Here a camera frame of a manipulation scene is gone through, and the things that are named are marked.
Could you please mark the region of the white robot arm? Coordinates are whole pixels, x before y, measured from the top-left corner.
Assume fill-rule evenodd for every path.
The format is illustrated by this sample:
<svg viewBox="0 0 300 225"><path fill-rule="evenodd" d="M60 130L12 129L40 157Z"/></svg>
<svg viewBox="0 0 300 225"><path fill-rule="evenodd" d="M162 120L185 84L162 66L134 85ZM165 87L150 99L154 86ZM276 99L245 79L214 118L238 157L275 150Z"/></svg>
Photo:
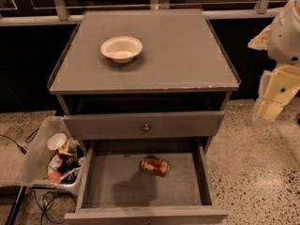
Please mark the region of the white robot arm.
<svg viewBox="0 0 300 225"><path fill-rule="evenodd" d="M284 107L300 91L300 0L289 0L276 18L247 45L267 51L277 64L265 70L259 85L253 121L266 125L274 122Z"/></svg>

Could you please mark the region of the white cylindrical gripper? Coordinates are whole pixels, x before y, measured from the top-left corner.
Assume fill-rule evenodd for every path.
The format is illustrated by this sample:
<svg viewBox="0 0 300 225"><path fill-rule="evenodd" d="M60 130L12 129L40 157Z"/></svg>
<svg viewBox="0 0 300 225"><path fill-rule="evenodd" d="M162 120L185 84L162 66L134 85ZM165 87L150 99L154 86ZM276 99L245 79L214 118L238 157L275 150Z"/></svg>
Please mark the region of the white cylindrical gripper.
<svg viewBox="0 0 300 225"><path fill-rule="evenodd" d="M247 46L257 51L268 49L270 25L267 25ZM273 122L284 107L300 90L300 68L295 66L277 67L273 71L265 70L259 85L259 97L256 99L253 119L257 123Z"/></svg>

